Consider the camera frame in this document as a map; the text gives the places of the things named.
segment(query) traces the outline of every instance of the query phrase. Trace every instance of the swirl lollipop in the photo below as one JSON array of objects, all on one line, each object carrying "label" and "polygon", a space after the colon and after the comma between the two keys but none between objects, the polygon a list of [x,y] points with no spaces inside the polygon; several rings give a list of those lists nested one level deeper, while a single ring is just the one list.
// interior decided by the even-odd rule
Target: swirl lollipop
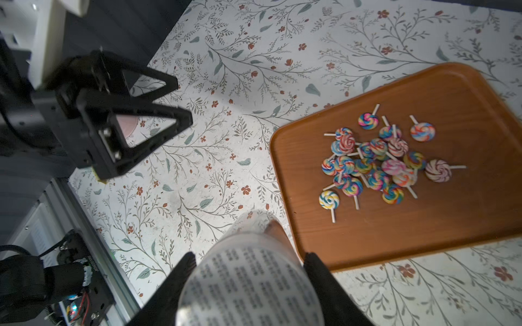
[{"label": "swirl lollipop", "polygon": [[323,168],[323,172],[326,175],[334,176],[337,174],[337,171],[334,167],[335,160],[333,159],[325,159],[321,165],[321,168]]},{"label": "swirl lollipop", "polygon": [[396,184],[383,189],[383,200],[388,204],[399,204],[404,198],[404,191]]},{"label": "swirl lollipop", "polygon": [[345,185],[342,187],[342,192],[344,192],[348,197],[353,197],[353,200],[355,201],[355,209],[358,210],[359,201],[357,196],[362,193],[362,183],[358,179],[352,178],[350,183],[345,183]]},{"label": "swirl lollipop", "polygon": [[343,135],[353,135],[350,128],[342,127],[335,131],[335,134],[324,134],[324,136],[335,136],[335,140],[340,140]]},{"label": "swirl lollipop", "polygon": [[384,171],[371,170],[368,174],[368,185],[373,190],[383,190],[390,183],[389,176]]},{"label": "swirl lollipop", "polygon": [[388,152],[395,157],[402,157],[408,152],[408,143],[400,138],[392,138],[388,143]]},{"label": "swirl lollipop", "polygon": [[411,186],[413,186],[417,182],[417,175],[415,174],[415,171],[413,171],[410,168],[407,168],[402,173],[396,174],[393,176],[393,182],[397,184],[398,186],[405,187],[408,189],[410,194],[417,199],[417,194],[413,189],[411,189]]},{"label": "swirl lollipop", "polygon": [[379,110],[380,104],[375,106],[372,113],[363,113],[357,120],[359,126],[361,126],[365,130],[371,130],[379,124],[379,118],[375,115],[377,114],[377,110]]},{"label": "swirl lollipop", "polygon": [[383,122],[384,122],[384,124],[386,126],[382,127],[379,130],[379,138],[381,138],[384,141],[390,141],[391,138],[400,138],[400,137],[402,137],[402,131],[400,131],[400,129],[397,128],[397,127],[395,127],[396,135],[394,136],[394,132],[393,132],[394,128],[392,126],[390,126],[390,124],[388,123],[388,120],[386,119],[385,116],[383,116],[382,118],[383,118]]},{"label": "swirl lollipop", "polygon": [[415,171],[415,175],[417,175],[419,170],[424,170],[426,167],[426,157],[419,152],[408,152],[402,160],[407,167]]},{"label": "swirl lollipop", "polygon": [[406,164],[401,161],[388,160],[383,162],[381,168],[386,174],[396,175],[406,170]]},{"label": "swirl lollipop", "polygon": [[319,204],[324,209],[331,211],[331,222],[335,223],[334,209],[339,207],[339,196],[331,190],[323,191],[319,196]]},{"label": "swirl lollipop", "polygon": [[435,127],[427,122],[419,123],[413,115],[410,115],[414,125],[410,128],[410,134],[416,141],[430,141],[435,137]]},{"label": "swirl lollipop", "polygon": [[431,181],[446,182],[452,177],[453,168],[467,168],[465,165],[449,165],[443,160],[431,160],[426,165],[426,176]]}]

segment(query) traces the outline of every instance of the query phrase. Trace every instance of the wooden tray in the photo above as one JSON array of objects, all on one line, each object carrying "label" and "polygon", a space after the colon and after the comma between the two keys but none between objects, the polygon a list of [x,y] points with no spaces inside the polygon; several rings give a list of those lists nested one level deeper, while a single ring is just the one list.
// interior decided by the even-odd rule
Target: wooden tray
[{"label": "wooden tray", "polygon": [[[318,203],[332,177],[321,170],[334,137],[349,127],[357,141],[377,137],[382,121],[363,130],[357,118],[380,103],[378,115],[403,131],[410,150],[428,159],[467,165],[446,183],[423,172],[399,205],[365,188],[360,211],[336,191],[337,223]],[[409,135],[410,114],[436,128],[430,142]],[[522,128],[482,75],[462,64],[442,64],[395,81],[277,130],[272,161],[297,251],[315,252],[332,271],[377,264],[522,234]]]}]

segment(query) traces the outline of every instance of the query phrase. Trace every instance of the rainbow lollipop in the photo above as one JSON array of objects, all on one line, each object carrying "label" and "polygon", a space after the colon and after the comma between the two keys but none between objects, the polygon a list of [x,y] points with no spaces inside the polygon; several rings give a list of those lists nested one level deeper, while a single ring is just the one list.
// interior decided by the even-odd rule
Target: rainbow lollipop
[{"label": "rainbow lollipop", "polygon": [[326,175],[336,175],[337,171],[335,171],[334,167],[335,160],[334,159],[325,159],[321,165],[321,168],[323,168],[323,172]]},{"label": "rainbow lollipop", "polygon": [[388,120],[386,119],[385,116],[383,116],[382,118],[383,118],[383,122],[384,122],[384,124],[386,126],[382,127],[379,130],[379,138],[382,138],[385,141],[390,141],[391,138],[400,138],[400,137],[402,137],[402,131],[400,131],[399,128],[395,128],[396,135],[394,136],[394,132],[393,132],[394,128],[392,126],[390,126],[390,124],[388,123]]},{"label": "rainbow lollipop", "polygon": [[408,152],[402,158],[407,167],[415,171],[415,175],[419,170],[424,170],[426,167],[426,157],[419,152]]},{"label": "rainbow lollipop", "polygon": [[324,209],[331,211],[331,222],[335,223],[334,209],[339,207],[339,196],[331,190],[323,191],[319,196],[319,204]]},{"label": "rainbow lollipop", "polygon": [[324,136],[335,136],[335,140],[340,140],[343,135],[353,135],[350,128],[342,127],[335,131],[335,134],[324,134]]},{"label": "rainbow lollipop", "polygon": [[380,104],[375,106],[372,113],[363,113],[357,120],[359,126],[361,126],[365,130],[371,130],[379,124],[379,118],[375,115],[377,114],[377,110],[379,110]]},{"label": "rainbow lollipop", "polygon": [[383,190],[388,187],[390,178],[384,171],[371,170],[368,174],[368,185],[373,190]]},{"label": "rainbow lollipop", "polygon": [[402,173],[396,174],[393,176],[393,182],[395,182],[396,185],[405,187],[408,189],[410,194],[417,199],[417,194],[413,189],[411,189],[411,186],[413,186],[417,182],[417,174],[415,174],[415,171],[413,171],[410,168],[407,168]]},{"label": "rainbow lollipop", "polygon": [[383,189],[383,200],[388,204],[399,204],[404,198],[404,191],[396,184]]},{"label": "rainbow lollipop", "polygon": [[430,141],[435,137],[435,127],[427,122],[419,123],[413,115],[410,115],[414,125],[410,128],[410,134],[416,141]]},{"label": "rainbow lollipop", "polygon": [[359,201],[357,200],[357,196],[362,193],[362,183],[356,179],[352,178],[350,180],[350,183],[346,183],[342,187],[342,192],[345,193],[348,197],[353,197],[353,200],[355,201],[355,209],[359,209]]}]

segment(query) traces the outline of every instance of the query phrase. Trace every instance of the floral tablecloth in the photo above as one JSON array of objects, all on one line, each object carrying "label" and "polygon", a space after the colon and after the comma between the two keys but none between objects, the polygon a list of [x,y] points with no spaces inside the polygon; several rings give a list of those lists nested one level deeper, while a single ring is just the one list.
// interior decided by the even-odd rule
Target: floral tablecloth
[{"label": "floral tablecloth", "polygon": [[[150,66],[178,77],[158,102],[194,125],[125,176],[70,178],[146,301],[180,257],[266,209],[291,238],[270,161],[280,126],[443,62],[480,70],[522,117],[522,15],[419,0],[194,0]],[[155,89],[141,77],[132,94]],[[143,117],[136,144],[166,126]],[[379,325],[522,324],[522,240],[337,273]]]}]

